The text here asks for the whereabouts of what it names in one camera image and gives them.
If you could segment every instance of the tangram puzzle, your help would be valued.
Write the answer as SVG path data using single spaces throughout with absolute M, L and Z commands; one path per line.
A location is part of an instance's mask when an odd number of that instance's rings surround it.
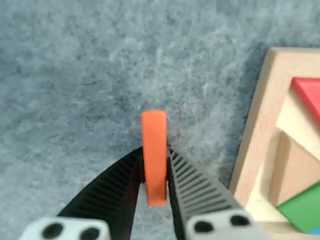
M 229 190 L 257 221 L 320 235 L 320 49 L 269 49 Z

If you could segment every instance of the green block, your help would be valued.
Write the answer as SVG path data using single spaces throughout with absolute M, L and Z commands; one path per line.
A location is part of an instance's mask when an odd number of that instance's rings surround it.
M 320 227 L 320 182 L 279 205 L 277 209 L 303 233 L 318 229 Z

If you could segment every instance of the wooden frame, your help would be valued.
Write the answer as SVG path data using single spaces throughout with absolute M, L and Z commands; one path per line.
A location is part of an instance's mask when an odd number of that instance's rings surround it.
M 291 89 L 294 77 L 320 78 L 320 48 L 268 50 L 229 186 L 254 219 L 269 225 L 288 222 L 264 194 L 269 191 L 279 133 L 289 132 L 320 159 L 320 132 Z

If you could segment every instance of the screw hole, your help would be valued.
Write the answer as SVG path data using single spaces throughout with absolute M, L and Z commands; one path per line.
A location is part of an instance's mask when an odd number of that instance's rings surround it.
M 99 237 L 99 230 L 95 227 L 90 227 L 84 230 L 81 233 L 80 239 L 81 240 L 96 240 Z
M 209 233 L 214 230 L 214 227 L 207 221 L 198 221 L 194 225 L 194 230 L 196 233 Z
M 63 226 L 60 223 L 53 223 L 43 230 L 42 236 L 45 239 L 55 239 L 61 234 L 62 230 Z
M 250 224 L 248 218 L 240 215 L 235 215 L 231 217 L 231 224 L 233 226 L 247 226 Z

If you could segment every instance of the red block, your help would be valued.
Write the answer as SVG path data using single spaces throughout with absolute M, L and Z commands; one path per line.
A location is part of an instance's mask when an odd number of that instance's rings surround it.
M 320 126 L 320 78 L 294 77 L 291 84 Z

